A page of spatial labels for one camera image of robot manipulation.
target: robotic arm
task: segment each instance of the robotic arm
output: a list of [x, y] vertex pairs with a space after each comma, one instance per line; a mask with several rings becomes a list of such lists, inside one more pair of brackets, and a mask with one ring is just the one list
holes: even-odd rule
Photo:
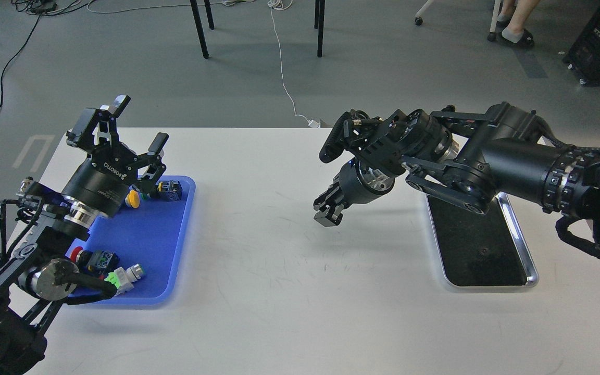
[[[0, 373], [25, 373], [45, 357], [45, 332], [64, 303], [101, 301], [117, 291], [112, 283], [81, 273], [65, 254], [74, 239], [88, 239], [97, 216], [115, 215], [129, 186], [148, 194], [165, 170], [161, 150], [167, 134], [158, 133], [146, 154], [136, 155], [119, 142], [116, 119], [129, 100], [120, 95], [112, 105], [85, 109], [73, 130], [67, 132], [67, 143], [84, 150], [87, 157], [61, 193], [27, 178], [17, 193], [18, 199], [1, 203]], [[97, 128], [95, 143], [93, 133]], [[138, 177], [138, 169], [145, 167], [147, 171]], [[8, 249], [7, 204], [15, 204], [18, 219], [27, 224]], [[9, 287], [14, 283], [38, 299], [22, 317], [9, 308]], [[77, 285], [98, 293], [70, 296]], [[41, 313], [38, 323], [33, 323]]]
[[[461, 149], [454, 134], [467, 138]], [[538, 144], [541, 137], [553, 146]], [[450, 105], [429, 115], [397, 110], [383, 119], [352, 110], [338, 119], [319, 158], [329, 163], [344, 150], [353, 159], [314, 201], [314, 219], [324, 226], [340, 225], [344, 209], [387, 194], [408, 173], [412, 188], [476, 214], [485, 214], [498, 192], [560, 212], [559, 238], [600, 259], [600, 148], [560, 142], [535, 111], [507, 102], [484, 114], [457, 113]], [[581, 219], [593, 220], [593, 242], [569, 232]]]

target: person's leg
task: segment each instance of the person's leg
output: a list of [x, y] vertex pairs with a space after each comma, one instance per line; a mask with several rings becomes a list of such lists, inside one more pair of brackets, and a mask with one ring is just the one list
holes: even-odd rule
[[522, 33], [524, 30], [524, 22], [527, 21], [531, 11], [534, 10], [539, 2], [540, 0], [519, 0], [507, 29], [514, 34]]
[[499, 16], [505, 19], [510, 19], [515, 11], [515, 0], [503, 0], [502, 11], [499, 12]]
[[502, 31], [503, 38], [517, 43], [521, 47], [532, 47], [534, 45], [533, 36], [529, 31], [524, 30], [524, 22], [527, 21], [531, 11], [539, 2], [540, 0], [519, 0], [508, 26]]

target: black table leg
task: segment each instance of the black table leg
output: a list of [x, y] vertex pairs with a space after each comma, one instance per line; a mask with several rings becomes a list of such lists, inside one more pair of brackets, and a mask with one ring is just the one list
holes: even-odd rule
[[207, 24], [209, 24], [210, 30], [214, 30], [215, 22], [212, 20], [212, 7], [210, 6], [210, 0], [205, 0], [205, 12], [207, 13]]
[[205, 44], [205, 34], [203, 34], [203, 24], [201, 23], [201, 15], [198, 14], [198, 4], [196, 0], [190, 0], [191, 12], [193, 13], [193, 21], [196, 23], [196, 31], [198, 32], [198, 41], [201, 43], [201, 50], [203, 51], [203, 57], [209, 59], [210, 55], [207, 53], [207, 44]]
[[319, 47], [316, 55], [323, 56], [323, 19], [326, 15], [326, 0], [319, 1]]
[[319, 1], [320, 0], [316, 0], [316, 2], [314, 3], [314, 28], [315, 29], [319, 28]]

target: blue tray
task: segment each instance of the blue tray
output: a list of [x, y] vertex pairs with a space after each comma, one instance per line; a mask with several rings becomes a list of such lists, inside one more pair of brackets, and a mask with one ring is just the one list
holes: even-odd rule
[[[196, 183], [186, 176], [160, 178], [169, 180], [180, 181], [180, 201], [141, 200], [138, 209], [123, 207], [110, 219], [97, 218], [90, 228], [90, 238], [73, 242], [67, 256], [76, 246], [92, 252], [105, 250], [115, 252], [124, 269], [139, 263], [145, 270], [145, 277], [133, 283], [132, 290], [97, 304], [154, 305], [173, 292]], [[93, 293], [79, 289], [73, 295]]]

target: white table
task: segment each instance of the white table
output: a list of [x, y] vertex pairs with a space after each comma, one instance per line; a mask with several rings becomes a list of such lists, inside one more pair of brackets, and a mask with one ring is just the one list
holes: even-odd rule
[[[557, 239], [557, 214], [512, 199], [536, 287], [456, 292], [402, 179], [339, 227], [314, 222], [348, 160], [319, 161], [329, 129], [120, 134], [142, 152], [157, 131], [167, 173], [197, 183], [174, 293], [156, 308], [65, 306], [29, 373], [600, 373], [600, 261]], [[61, 190], [84, 157], [60, 144], [41, 182]]]

